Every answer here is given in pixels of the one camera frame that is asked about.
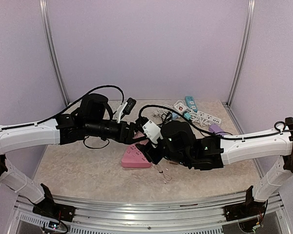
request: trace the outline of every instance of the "purple object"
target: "purple object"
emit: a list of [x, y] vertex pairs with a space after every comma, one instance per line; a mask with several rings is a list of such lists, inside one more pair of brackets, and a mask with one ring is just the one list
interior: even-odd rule
[[223, 132], [224, 130], [222, 130], [217, 124], [213, 123], [210, 127], [209, 127], [209, 131], [211, 133], [219, 133], [219, 132]]

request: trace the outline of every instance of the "aluminum frame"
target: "aluminum frame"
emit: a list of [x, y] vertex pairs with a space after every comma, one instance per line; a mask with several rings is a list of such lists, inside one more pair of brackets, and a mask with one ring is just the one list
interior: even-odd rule
[[238, 87], [238, 83], [241, 77], [241, 72], [242, 72], [242, 68], [243, 68], [243, 63], [245, 60], [245, 55], [248, 49], [248, 44], [249, 44], [249, 40], [250, 40], [250, 35], [251, 35], [251, 27], [252, 27], [252, 23], [253, 23], [253, 17], [254, 17], [254, 10], [255, 10], [255, 0], [249, 0], [249, 5], [248, 5], [248, 11], [247, 11], [247, 17], [246, 17], [246, 22], [245, 22], [245, 28], [244, 28], [244, 33], [243, 33], [243, 39], [242, 39], [242, 45], [241, 45], [241, 49], [240, 49], [240, 54], [239, 54], [239, 59], [238, 59], [238, 63], [235, 69], [235, 73], [234, 73], [234, 79], [233, 79], [233, 83], [232, 83], [232, 87], [230, 90], [230, 94], [228, 97], [228, 101], [227, 101], [227, 105], [229, 106], [229, 108], [232, 105], [237, 87]]
[[[83, 232], [83, 230], [94, 230], [100, 233], [113, 234], [184, 234], [193, 233], [197, 230], [211, 230], [237, 222], [226, 222], [223, 208], [228, 204], [244, 201], [245, 192], [174, 202], [121, 203], [63, 196], [55, 196], [54, 199], [58, 203], [73, 205], [77, 208], [73, 222], [67, 223], [70, 225], [71, 233], [85, 234], [86, 232]], [[11, 214], [7, 233], [16, 233], [21, 214], [31, 215], [36, 219], [52, 220], [33, 214], [32, 209], [33, 205], [26, 198], [19, 196]], [[273, 194], [269, 198], [267, 213], [278, 212], [283, 209], [279, 194]], [[290, 234], [286, 225], [283, 225], [282, 231], [284, 234]]]
[[40, 3], [40, 11], [41, 11], [41, 16], [42, 16], [44, 33], [45, 33], [45, 37], [47, 40], [48, 50], [50, 53], [50, 58], [51, 58], [52, 66], [54, 69], [55, 77], [57, 80], [58, 87], [60, 89], [63, 103], [65, 104], [65, 106], [68, 106], [69, 98], [68, 98], [65, 84], [64, 84], [64, 81], [63, 81], [63, 78], [61, 75], [58, 58], [55, 53], [54, 43], [53, 43], [53, 39], [52, 39], [51, 26], [50, 26], [50, 20], [49, 20], [49, 14], [48, 14], [47, 2], [46, 2], [46, 0], [39, 0], [39, 3]]

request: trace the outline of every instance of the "pink object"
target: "pink object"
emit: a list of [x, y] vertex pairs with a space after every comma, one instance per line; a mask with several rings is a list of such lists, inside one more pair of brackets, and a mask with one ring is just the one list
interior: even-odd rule
[[[142, 133], [137, 133], [134, 138], [142, 137]], [[139, 144], [147, 144], [148, 140], [143, 140]], [[142, 152], [137, 149], [135, 144], [129, 145], [122, 158], [122, 167], [148, 168], [152, 164], [147, 161]]]

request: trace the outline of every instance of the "white wall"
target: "white wall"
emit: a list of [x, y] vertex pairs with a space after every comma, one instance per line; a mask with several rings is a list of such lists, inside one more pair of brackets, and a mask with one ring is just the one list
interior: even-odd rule
[[[233, 112], [246, 133], [293, 117], [293, 0], [257, 0]], [[260, 160], [265, 171], [275, 157]], [[293, 226], [293, 178], [280, 189]]]
[[[226, 101], [248, 0], [48, 1], [70, 100], [120, 85], [136, 99]], [[120, 99], [114, 90], [105, 92]]]
[[[39, 1], [0, 0], [0, 124], [49, 117], [63, 108], [44, 36]], [[29, 177], [44, 146], [14, 151], [7, 157]], [[15, 194], [0, 186], [0, 234]]]

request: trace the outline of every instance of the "power strip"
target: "power strip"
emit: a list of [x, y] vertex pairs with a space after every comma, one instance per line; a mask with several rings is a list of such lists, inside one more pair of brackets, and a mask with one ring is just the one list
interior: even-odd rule
[[217, 118], [215, 116], [211, 116], [209, 114], [206, 114], [202, 111], [197, 111], [197, 116], [200, 116], [201, 118], [204, 118], [204, 119], [207, 119], [211, 122], [214, 122], [214, 123], [217, 123], [217, 124], [221, 124], [221, 119], [220, 118]]
[[194, 98], [192, 96], [185, 96], [185, 101], [186, 101], [186, 105], [193, 110], [194, 112], [197, 113], [197, 107], [196, 104], [194, 102]]

